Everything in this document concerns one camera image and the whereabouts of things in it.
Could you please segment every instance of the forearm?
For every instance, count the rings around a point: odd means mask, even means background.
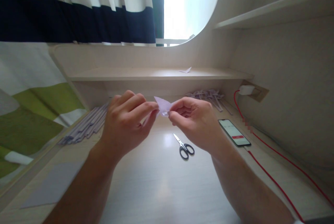
[[[104,157],[97,143],[44,223],[98,223],[117,162],[112,154]]]
[[[286,223],[294,219],[283,202],[248,167],[229,140],[223,139],[212,161],[223,191],[246,223]]]

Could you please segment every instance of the red cable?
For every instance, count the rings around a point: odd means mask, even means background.
[[[293,207],[293,209],[295,210],[295,212],[297,213],[299,219],[301,220],[301,222],[304,222],[302,216],[299,214],[299,212],[297,211],[295,205],[292,203],[292,201],[290,200],[290,198],[288,197],[288,195],[284,192],[284,190],[281,188],[281,186],[276,182],[276,180],[274,180],[274,178],[263,168],[263,166],[261,166],[261,164],[257,161],[257,159],[254,157],[254,155],[251,153],[251,151],[247,151],[249,152],[249,154],[253,157],[253,159],[256,161],[256,163],[262,168],[262,170],[268,175],[268,177],[276,184],[276,186],[278,186],[278,188],[282,191],[282,193],[284,194],[284,196],[286,197],[286,199],[288,200],[288,202],[290,203],[290,205]]]
[[[234,103],[236,104],[237,108],[238,108],[238,111],[241,115],[241,117],[243,119],[244,116],[242,115],[241,111],[240,111],[240,108],[237,104],[237,101],[236,101],[236,93],[239,92],[240,90],[237,90],[234,92]],[[269,146],[267,143],[265,143],[259,136],[257,136],[255,133],[253,133],[255,135],[256,138],[258,138],[262,143],[264,143],[267,147],[269,147],[271,150],[273,150],[275,153],[277,153],[278,155],[280,155],[281,157],[283,157],[285,160],[287,160],[289,163],[291,163],[294,167],[296,167],[298,170],[300,170],[315,186],[316,188],[319,190],[319,192],[326,198],[326,200],[330,203],[330,205],[332,207],[334,207],[334,204],[333,202],[330,200],[330,198],[321,190],[321,188],[316,184],[316,182],[304,171],[302,170],[300,167],[298,167],[295,163],[293,163],[291,160],[289,160],[287,157],[285,157],[284,155],[280,154],[278,151],[276,151],[275,149],[273,149],[271,146]],[[266,174],[274,181],[274,179],[267,173],[267,171],[265,171]],[[290,199],[288,198],[288,201],[290,202],[290,204],[292,205],[292,207],[295,209],[295,207],[293,206],[293,204],[291,203]]]
[[[237,91],[234,92],[234,103],[236,104],[236,106],[237,106],[237,108],[238,108],[238,111],[239,111],[239,113],[240,113],[240,115],[241,115],[241,118],[244,119],[244,117],[242,116],[242,113],[241,113],[241,111],[240,111],[240,109],[239,109],[239,107],[238,107],[237,101],[236,101],[236,93],[239,92],[239,91],[240,91],[240,90],[237,90]]]

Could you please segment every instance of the finger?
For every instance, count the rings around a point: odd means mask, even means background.
[[[129,100],[131,97],[133,97],[135,94],[130,91],[130,90],[127,90],[123,95],[122,97],[120,97],[117,102],[115,103],[115,106],[120,106],[121,104],[123,104],[124,102],[126,102],[127,100]]]
[[[197,101],[198,100],[194,98],[183,97],[182,99],[179,99],[178,101],[175,101],[173,103],[173,105],[170,108],[170,111],[176,111],[177,109],[182,107],[192,108]]]
[[[145,103],[146,99],[145,97],[138,93],[125,101],[122,105],[120,105],[120,110],[126,110],[127,112],[132,111],[135,109],[137,106],[141,105],[142,103]]]
[[[128,112],[129,120],[132,121],[132,123],[140,122],[150,112],[157,110],[158,108],[159,106],[156,102],[144,102],[133,109],[131,112]]]
[[[121,95],[115,95],[115,96],[112,98],[112,100],[111,100],[111,102],[110,102],[108,108],[113,107],[113,106],[116,104],[116,102],[119,100],[120,97],[121,97]]]
[[[177,126],[181,130],[186,128],[189,122],[189,119],[181,116],[175,111],[169,112],[169,120],[173,123],[173,125]]]
[[[154,121],[157,118],[159,110],[154,110],[151,112],[151,114],[145,119],[141,131],[145,134],[148,135],[151,131],[151,128],[153,126]]]
[[[192,110],[191,110],[191,108],[182,107],[182,108],[177,109],[176,112],[177,112],[178,114],[182,114],[182,113],[184,113],[184,112],[189,112],[189,113],[191,113]]]
[[[190,114],[191,113],[189,113],[189,112],[183,112],[183,113],[181,113],[180,115],[182,116],[182,117],[188,117],[188,116],[190,116]]]

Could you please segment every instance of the hand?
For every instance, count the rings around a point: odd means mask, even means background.
[[[207,101],[184,97],[173,103],[169,120],[180,128],[190,141],[211,155],[219,146],[228,143],[212,105]]]
[[[108,107],[99,141],[102,151],[116,156],[119,161],[148,136],[158,108],[156,102],[146,102],[140,93],[126,91],[122,96],[116,95]]]

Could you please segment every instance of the left hand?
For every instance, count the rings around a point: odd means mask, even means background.
[[[108,107],[102,137],[98,143],[102,152],[119,161],[137,147],[150,133],[158,108],[156,102],[147,102],[140,93],[126,91],[122,96],[116,95]],[[140,121],[146,116],[148,117],[141,124]]]

